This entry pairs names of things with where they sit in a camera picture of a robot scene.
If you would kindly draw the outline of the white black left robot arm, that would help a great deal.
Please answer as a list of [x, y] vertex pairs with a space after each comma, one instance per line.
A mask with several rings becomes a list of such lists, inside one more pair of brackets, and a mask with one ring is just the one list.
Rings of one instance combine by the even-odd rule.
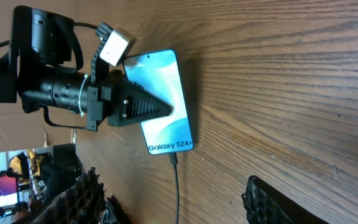
[[74, 28], [78, 22], [27, 6], [14, 9], [9, 51], [0, 58], [0, 103], [21, 101], [25, 113], [51, 107], [86, 117], [85, 128], [110, 126], [168, 116], [172, 107], [117, 69], [135, 43], [124, 30], [106, 23], [94, 28], [100, 43], [91, 71], [82, 73], [83, 53]]

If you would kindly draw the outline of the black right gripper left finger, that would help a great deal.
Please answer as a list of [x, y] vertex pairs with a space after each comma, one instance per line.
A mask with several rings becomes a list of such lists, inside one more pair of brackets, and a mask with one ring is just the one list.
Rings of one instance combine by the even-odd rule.
[[104, 184], [92, 167], [41, 212], [20, 219], [21, 224], [99, 223], [105, 211]]

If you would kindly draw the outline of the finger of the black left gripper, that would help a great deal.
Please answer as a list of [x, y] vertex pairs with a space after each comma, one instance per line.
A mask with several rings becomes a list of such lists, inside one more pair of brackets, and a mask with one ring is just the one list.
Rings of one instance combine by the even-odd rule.
[[121, 80], [114, 90], [108, 125], [127, 126], [169, 116], [171, 112], [172, 107], [168, 103], [149, 93], [139, 84]]

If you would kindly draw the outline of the Samsung Galaxy smartphone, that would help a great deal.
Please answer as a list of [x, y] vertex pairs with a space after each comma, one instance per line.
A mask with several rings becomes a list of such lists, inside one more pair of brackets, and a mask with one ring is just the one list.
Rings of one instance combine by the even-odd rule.
[[193, 137], [175, 51], [130, 56], [124, 61], [124, 70], [130, 81], [173, 108], [168, 116], [140, 122], [149, 154], [192, 150]]

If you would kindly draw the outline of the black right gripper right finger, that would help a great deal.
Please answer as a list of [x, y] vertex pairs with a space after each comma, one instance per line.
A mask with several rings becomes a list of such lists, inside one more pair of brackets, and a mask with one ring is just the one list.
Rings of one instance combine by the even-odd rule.
[[256, 175], [248, 178], [242, 201], [250, 224], [327, 224]]

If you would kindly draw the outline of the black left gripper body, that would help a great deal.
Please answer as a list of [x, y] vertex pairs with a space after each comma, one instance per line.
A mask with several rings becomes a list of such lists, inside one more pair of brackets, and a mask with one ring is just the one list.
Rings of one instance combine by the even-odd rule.
[[105, 22], [100, 23], [96, 28], [96, 36], [99, 37], [100, 44], [91, 59], [90, 81], [86, 87], [86, 128], [90, 131], [97, 131], [102, 121], [108, 122], [114, 90], [118, 82], [123, 79], [120, 70], [111, 70], [112, 65], [99, 57], [103, 44], [113, 30], [114, 28]]

